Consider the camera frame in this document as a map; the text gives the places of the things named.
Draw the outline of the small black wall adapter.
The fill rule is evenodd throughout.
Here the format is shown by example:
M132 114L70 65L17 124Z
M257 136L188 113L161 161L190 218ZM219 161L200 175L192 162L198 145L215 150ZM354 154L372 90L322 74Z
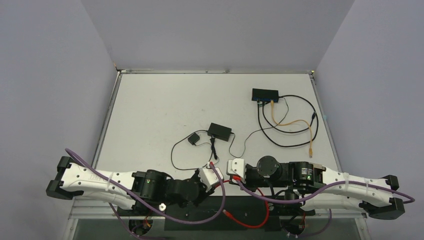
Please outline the small black wall adapter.
M193 145L196 146L196 143L200 140L200 136L197 133L192 133L188 138L187 141Z

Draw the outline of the black ribbed network switch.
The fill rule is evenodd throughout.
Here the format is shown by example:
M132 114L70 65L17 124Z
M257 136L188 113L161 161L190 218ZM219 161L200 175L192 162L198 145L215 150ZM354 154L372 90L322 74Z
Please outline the black ribbed network switch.
M277 103L279 99L280 99L280 96L279 96L278 90L260 89L260 88L252 89L252 95L251 95L252 101L260 101L260 102L274 101L275 103Z

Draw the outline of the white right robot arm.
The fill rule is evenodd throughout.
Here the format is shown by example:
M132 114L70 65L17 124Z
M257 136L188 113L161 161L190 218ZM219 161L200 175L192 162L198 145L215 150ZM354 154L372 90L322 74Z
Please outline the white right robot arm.
M278 162L269 155L255 166L236 158L228 162L227 171L240 178L242 190L249 195L289 214L344 209L395 220L405 213L404 201L396 196L399 181L394 175L359 177L307 161Z

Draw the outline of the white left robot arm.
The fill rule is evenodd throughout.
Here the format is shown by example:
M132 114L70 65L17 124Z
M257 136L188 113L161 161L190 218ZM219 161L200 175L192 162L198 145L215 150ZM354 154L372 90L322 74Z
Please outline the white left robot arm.
M145 214L149 205L160 211L171 205L181 208L189 203L198 205L219 184L215 172L206 167L196 169L188 179L174 179L165 172L152 169L128 172L100 170L95 174L71 157L62 156L56 169L55 178L46 188L47 196L61 200L82 196L112 203L136 215Z

